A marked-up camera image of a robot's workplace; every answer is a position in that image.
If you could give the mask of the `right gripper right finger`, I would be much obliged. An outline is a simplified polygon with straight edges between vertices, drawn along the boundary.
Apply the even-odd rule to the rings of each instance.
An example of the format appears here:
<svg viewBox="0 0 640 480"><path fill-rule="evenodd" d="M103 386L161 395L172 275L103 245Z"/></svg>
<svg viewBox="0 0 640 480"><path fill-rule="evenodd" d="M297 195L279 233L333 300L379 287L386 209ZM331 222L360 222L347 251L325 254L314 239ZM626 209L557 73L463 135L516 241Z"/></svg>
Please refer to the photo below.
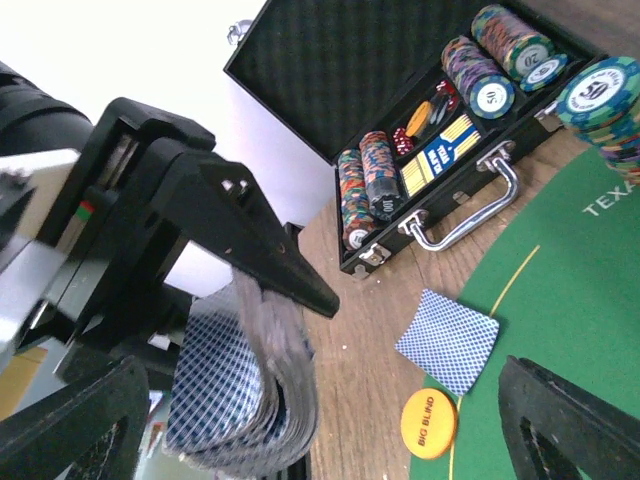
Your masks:
<svg viewBox="0 0 640 480"><path fill-rule="evenodd" d="M639 420L539 364L509 356L498 403L517 478L639 477Z"/></svg>

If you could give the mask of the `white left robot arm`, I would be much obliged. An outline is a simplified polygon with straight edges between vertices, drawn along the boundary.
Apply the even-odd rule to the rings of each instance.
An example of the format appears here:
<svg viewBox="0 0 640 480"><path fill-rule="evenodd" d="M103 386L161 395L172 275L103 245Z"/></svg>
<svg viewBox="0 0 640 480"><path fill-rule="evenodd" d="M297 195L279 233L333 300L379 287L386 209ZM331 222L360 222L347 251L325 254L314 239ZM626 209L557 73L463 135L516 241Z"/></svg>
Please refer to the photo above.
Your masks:
<svg viewBox="0 0 640 480"><path fill-rule="evenodd" d="M158 331L194 242L325 317L338 296L251 172L196 122L127 99L97 123L1 69L1 358L55 338L109 353Z"/></svg>

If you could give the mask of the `poker chip stack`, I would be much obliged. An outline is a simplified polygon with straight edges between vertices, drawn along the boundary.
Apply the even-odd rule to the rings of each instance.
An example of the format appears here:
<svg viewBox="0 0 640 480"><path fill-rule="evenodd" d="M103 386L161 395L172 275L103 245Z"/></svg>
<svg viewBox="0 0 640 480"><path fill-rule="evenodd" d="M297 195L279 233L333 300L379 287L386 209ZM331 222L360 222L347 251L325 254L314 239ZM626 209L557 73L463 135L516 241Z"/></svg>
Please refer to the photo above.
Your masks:
<svg viewBox="0 0 640 480"><path fill-rule="evenodd" d="M577 74L557 97L556 115L578 139L596 147L605 165L639 183L639 61L600 60Z"/></svg>

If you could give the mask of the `deck of grey cards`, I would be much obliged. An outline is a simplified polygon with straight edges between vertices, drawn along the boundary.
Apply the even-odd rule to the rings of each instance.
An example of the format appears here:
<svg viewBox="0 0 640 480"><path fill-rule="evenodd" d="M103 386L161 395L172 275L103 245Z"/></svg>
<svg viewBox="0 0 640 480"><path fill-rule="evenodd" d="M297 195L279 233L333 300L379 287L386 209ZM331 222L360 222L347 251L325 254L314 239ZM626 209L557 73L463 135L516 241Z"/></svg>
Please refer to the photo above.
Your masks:
<svg viewBox="0 0 640 480"><path fill-rule="evenodd" d="M195 469L257 479L301 460L318 424L314 350L298 304L240 271L191 304L167 454Z"/></svg>

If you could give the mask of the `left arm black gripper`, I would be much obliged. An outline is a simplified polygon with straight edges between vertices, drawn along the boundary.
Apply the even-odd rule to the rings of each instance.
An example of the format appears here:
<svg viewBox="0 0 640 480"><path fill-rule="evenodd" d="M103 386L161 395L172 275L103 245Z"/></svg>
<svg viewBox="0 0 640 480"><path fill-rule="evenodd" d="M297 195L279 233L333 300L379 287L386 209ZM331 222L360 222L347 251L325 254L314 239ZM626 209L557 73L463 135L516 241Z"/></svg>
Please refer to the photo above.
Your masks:
<svg viewBox="0 0 640 480"><path fill-rule="evenodd" d="M127 98L88 137L36 239L61 254L19 335L110 351L155 331L172 308L164 281L193 241L324 316L338 295L288 236L250 170L214 151L196 122Z"/></svg>

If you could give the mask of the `dealt blue patterned card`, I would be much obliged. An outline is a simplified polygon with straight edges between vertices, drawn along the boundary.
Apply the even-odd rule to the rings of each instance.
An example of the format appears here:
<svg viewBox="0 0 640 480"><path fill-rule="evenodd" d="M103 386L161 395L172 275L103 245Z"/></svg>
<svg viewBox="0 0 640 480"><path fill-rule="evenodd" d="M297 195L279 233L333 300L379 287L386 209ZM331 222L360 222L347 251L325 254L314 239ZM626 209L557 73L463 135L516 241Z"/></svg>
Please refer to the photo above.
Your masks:
<svg viewBox="0 0 640 480"><path fill-rule="evenodd" d="M492 353L499 322L425 289L398 353L456 396L473 387Z"/></svg>

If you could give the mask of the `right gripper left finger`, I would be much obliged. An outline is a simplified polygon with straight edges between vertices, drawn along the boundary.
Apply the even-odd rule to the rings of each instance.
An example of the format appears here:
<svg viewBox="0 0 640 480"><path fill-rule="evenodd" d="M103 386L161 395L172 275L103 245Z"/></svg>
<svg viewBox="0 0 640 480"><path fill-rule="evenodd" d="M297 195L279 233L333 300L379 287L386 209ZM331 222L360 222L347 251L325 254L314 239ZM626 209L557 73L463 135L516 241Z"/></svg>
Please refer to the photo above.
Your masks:
<svg viewBox="0 0 640 480"><path fill-rule="evenodd" d="M1 422L1 477L132 479L148 413L143 365L113 361Z"/></svg>

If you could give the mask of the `orange big blind button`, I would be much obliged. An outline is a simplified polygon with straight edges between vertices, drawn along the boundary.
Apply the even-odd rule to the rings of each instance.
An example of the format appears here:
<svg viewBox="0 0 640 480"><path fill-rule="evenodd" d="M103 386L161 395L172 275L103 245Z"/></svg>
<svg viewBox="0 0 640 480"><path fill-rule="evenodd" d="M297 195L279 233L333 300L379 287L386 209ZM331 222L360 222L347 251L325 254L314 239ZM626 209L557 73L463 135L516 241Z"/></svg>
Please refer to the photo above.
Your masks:
<svg viewBox="0 0 640 480"><path fill-rule="evenodd" d="M436 388L418 390L406 402L400 420L402 440L412 455L433 460L450 450L458 425L457 408Z"/></svg>

